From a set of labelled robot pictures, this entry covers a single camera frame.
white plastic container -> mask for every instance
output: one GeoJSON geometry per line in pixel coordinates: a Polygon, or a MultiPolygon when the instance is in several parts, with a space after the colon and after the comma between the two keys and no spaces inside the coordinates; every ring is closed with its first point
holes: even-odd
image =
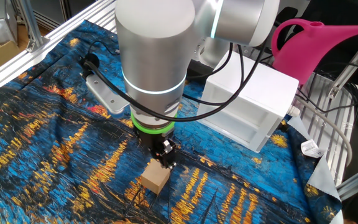
{"type": "MultiPolygon", "coordinates": [[[[253,65],[253,60],[244,57],[246,76],[253,65]]],[[[225,102],[239,88],[240,82],[239,54],[233,52],[224,69],[207,79],[202,100],[225,102]]],[[[222,111],[200,120],[200,123],[252,151],[260,152],[291,106],[297,87],[298,80],[259,64],[240,95],[222,111]]],[[[216,107],[200,104],[198,115],[216,107]]]]}

pink watering can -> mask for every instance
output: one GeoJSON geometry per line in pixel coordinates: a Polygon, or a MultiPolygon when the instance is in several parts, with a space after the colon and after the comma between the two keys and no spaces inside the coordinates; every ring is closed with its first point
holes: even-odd
{"type": "Polygon", "coordinates": [[[326,26],[322,22],[290,19],[283,22],[272,38],[273,67],[305,84],[320,60],[335,45],[358,34],[358,26],[326,26]],[[281,50],[277,49],[280,31],[290,25],[302,26],[304,31],[294,35],[281,50]]]}

blue patterned cloth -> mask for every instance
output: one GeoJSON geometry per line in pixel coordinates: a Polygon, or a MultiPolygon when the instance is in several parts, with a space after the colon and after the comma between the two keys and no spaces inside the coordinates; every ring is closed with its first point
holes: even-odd
{"type": "MultiPolygon", "coordinates": [[[[116,35],[84,21],[0,88],[0,223],[319,220],[281,131],[256,154],[198,122],[178,123],[178,165],[159,196],[144,189],[140,175],[151,157],[134,136],[128,108],[113,117],[80,76],[77,61],[95,40],[118,49],[116,35]]],[[[124,90],[119,56],[99,44],[91,51],[124,90]]],[[[197,83],[185,87],[195,97],[202,91],[197,83]]],[[[178,116],[194,116],[197,107],[183,99],[178,116]]]]}

white label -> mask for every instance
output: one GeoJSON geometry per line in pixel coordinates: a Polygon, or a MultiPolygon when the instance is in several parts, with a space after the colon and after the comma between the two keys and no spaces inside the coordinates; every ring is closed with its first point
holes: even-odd
{"type": "Polygon", "coordinates": [[[313,139],[310,139],[309,141],[305,141],[304,143],[302,143],[301,150],[304,155],[313,158],[320,158],[327,151],[327,149],[319,149],[313,139]]]}

watering can handle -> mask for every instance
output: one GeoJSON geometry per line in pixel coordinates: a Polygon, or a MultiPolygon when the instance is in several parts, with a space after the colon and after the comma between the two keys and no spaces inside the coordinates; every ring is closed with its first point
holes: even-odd
{"type": "Polygon", "coordinates": [[[292,25],[299,25],[302,26],[302,28],[305,30],[305,32],[308,32],[310,29],[310,21],[304,20],[304,19],[290,19],[285,22],[283,22],[281,25],[279,25],[276,29],[276,31],[273,34],[272,37],[272,52],[273,56],[277,56],[280,51],[277,47],[277,39],[278,35],[280,34],[281,30],[284,29],[284,27],[292,26],[292,25]]]}

